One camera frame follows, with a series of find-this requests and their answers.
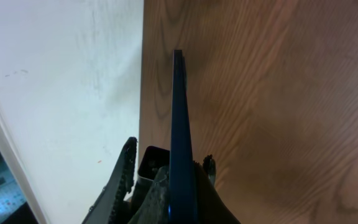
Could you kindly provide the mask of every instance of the white panel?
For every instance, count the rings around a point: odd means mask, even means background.
[[[80,223],[138,135],[142,18],[142,0],[0,0],[0,125],[46,222]]]

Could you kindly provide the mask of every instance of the wooden surface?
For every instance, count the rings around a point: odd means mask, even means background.
[[[358,1],[144,7],[140,156],[170,147],[182,49],[194,160],[242,223],[358,223]]]

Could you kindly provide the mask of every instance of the wooden table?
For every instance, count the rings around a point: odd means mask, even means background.
[[[145,0],[140,157],[170,148],[173,49],[242,223],[358,223],[358,1]]]

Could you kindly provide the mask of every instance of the wood grain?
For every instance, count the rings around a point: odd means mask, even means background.
[[[194,160],[242,223],[358,223],[358,1],[144,7],[140,158],[170,147],[182,49]]]

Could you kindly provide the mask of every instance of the brown wooden floor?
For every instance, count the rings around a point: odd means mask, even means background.
[[[242,223],[358,223],[358,1],[144,7],[140,156],[170,147],[182,49],[194,160]]]

